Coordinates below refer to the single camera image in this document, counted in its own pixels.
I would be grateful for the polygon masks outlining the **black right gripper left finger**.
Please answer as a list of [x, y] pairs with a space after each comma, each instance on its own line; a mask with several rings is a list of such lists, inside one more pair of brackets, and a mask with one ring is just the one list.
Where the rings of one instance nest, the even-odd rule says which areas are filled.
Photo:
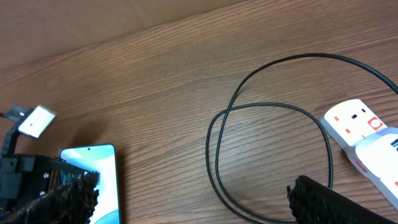
[[79, 175], [1, 218], [1, 224], [87, 224], [99, 191], [89, 175]]

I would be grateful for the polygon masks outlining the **Samsung Galaxy smartphone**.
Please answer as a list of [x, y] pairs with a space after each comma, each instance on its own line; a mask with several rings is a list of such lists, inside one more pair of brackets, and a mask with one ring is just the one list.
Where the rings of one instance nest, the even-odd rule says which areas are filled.
[[120, 224], [116, 149], [112, 144], [62, 149], [59, 156], [66, 163], [99, 174], [96, 190], [98, 204], [90, 218], [94, 224]]

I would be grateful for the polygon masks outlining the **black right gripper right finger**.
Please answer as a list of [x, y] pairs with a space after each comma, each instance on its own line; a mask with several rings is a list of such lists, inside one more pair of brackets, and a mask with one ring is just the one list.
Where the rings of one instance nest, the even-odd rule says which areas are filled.
[[298, 224], [397, 224], [305, 175], [287, 187], [287, 198]]

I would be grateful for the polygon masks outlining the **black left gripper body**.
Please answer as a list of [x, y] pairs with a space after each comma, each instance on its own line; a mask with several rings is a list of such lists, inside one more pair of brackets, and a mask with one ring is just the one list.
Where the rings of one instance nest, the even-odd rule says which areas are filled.
[[12, 204], [21, 193], [23, 173], [18, 171], [20, 159], [14, 153], [21, 134], [36, 138], [34, 111], [34, 108], [24, 109], [14, 105], [9, 111], [1, 113], [2, 118], [14, 122], [1, 144], [1, 215], [12, 210]]

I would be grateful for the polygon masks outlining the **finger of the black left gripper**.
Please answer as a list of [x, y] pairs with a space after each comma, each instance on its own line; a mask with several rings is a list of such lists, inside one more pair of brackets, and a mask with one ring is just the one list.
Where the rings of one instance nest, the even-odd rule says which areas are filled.
[[68, 181], [79, 176], [93, 178], [94, 184], [98, 183], [99, 173], [89, 171], [66, 163], [64, 160], [48, 156], [37, 156], [33, 172], [33, 189], [38, 196], [43, 196], [50, 190], [65, 185]]

